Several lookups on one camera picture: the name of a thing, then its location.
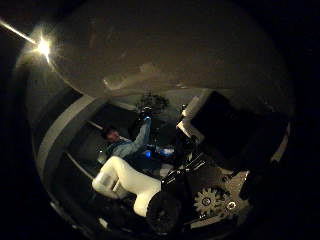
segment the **light blue jacket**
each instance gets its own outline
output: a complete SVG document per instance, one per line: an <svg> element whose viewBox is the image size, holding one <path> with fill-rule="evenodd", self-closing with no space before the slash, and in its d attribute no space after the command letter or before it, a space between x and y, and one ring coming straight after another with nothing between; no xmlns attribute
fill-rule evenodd
<svg viewBox="0 0 320 240"><path fill-rule="evenodd" d="M160 168L160 163L147 159L142 153L147 149L151 127L151 118L145 118L138 136L132 142L130 140L119 140L107 148L110 156L118 156L126 160L138 171L153 172Z"/></svg>

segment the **man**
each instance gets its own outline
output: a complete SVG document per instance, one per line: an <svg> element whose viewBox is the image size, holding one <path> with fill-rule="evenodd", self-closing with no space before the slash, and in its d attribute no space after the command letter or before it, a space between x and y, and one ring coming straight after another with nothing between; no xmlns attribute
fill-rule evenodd
<svg viewBox="0 0 320 240"><path fill-rule="evenodd" d="M134 141L121 138L119 132L113 126L102 130L102 137L109 143L106 155L107 158L111 156L121 157L136 170L146 174L155 174L161 168L161 163L143 155L143 152L147 149L150 135L151 117L149 111L143 111L140 114L140 119L142 119L142 126Z"/></svg>

